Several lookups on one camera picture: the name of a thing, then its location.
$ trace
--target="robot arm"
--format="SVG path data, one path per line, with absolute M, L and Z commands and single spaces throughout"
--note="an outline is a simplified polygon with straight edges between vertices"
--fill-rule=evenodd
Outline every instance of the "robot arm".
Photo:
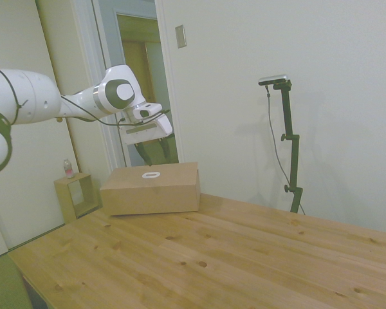
M 13 124 L 29 124 L 57 117 L 94 121 L 124 112 L 123 139 L 136 144 L 172 133 L 161 105 L 147 103 L 139 83 L 128 66 L 109 68 L 100 84 L 75 95 L 61 96 L 45 75 L 30 71 L 0 71 L 0 171 L 12 152 L 10 130 Z

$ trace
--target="door frame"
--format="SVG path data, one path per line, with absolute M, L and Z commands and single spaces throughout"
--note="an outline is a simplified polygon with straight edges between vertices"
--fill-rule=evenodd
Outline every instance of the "door frame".
M 103 79 L 105 70 L 111 67 L 100 4 L 98 0 L 71 0 L 71 3 L 75 14 L 78 34 L 81 40 L 80 43 L 83 47 L 84 60 L 87 64 L 87 73 L 91 82 L 93 84 L 97 84 Z M 166 27 L 162 1 L 156 0 L 156 13 L 159 32 L 165 33 Z M 115 15 L 117 14 L 134 16 L 134 14 L 129 14 L 129 12 L 124 12 L 123 10 L 115 10 Z M 137 17 L 156 19 L 155 16 Z M 116 27 L 119 35 L 118 40 L 121 41 L 117 20 Z M 122 44 L 120 44 L 120 46 L 122 49 L 123 63 L 125 63 L 123 46 Z M 170 108 L 173 116 L 173 131 L 175 133 L 178 158 L 179 162 L 184 162 L 183 146 L 179 130 L 179 116 L 176 104 L 176 92 L 174 89 L 172 66 L 169 54 L 169 44 L 161 41 L 161 48 L 165 65 L 167 88 L 169 91 Z M 115 115 L 110 115 L 105 119 L 106 122 L 110 124 L 115 124 L 117 122 Z M 109 160 L 110 172 L 117 167 L 130 167 L 131 162 L 129 151 L 127 146 L 122 143 L 119 130 L 117 130 L 116 127 L 103 125 L 101 125 L 101 130 L 103 133 L 107 158 Z

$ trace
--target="green carpet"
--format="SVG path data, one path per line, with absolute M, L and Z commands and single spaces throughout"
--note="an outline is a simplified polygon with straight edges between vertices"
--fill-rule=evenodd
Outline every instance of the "green carpet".
M 27 291 L 13 261 L 0 256 L 0 309 L 32 309 Z

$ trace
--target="wooden shelf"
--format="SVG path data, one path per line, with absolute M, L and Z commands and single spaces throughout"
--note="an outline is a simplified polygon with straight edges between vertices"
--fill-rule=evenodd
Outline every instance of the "wooden shelf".
M 76 217 L 81 217 L 88 212 L 96 209 L 98 207 L 95 203 L 89 203 L 88 201 L 83 201 L 77 205 L 74 205 Z
M 83 194 L 83 201 L 76 205 L 73 203 L 69 188 L 69 185 L 73 182 L 79 183 Z M 63 177 L 55 180 L 54 186 L 66 224 L 98 208 L 93 183 L 89 174 L 76 173 L 73 178 Z

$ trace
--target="wood grain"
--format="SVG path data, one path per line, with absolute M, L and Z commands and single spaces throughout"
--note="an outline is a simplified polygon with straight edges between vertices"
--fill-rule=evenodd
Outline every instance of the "wood grain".
M 9 253 L 54 308 L 386 308 L 386 233 L 201 195 L 89 214 Z

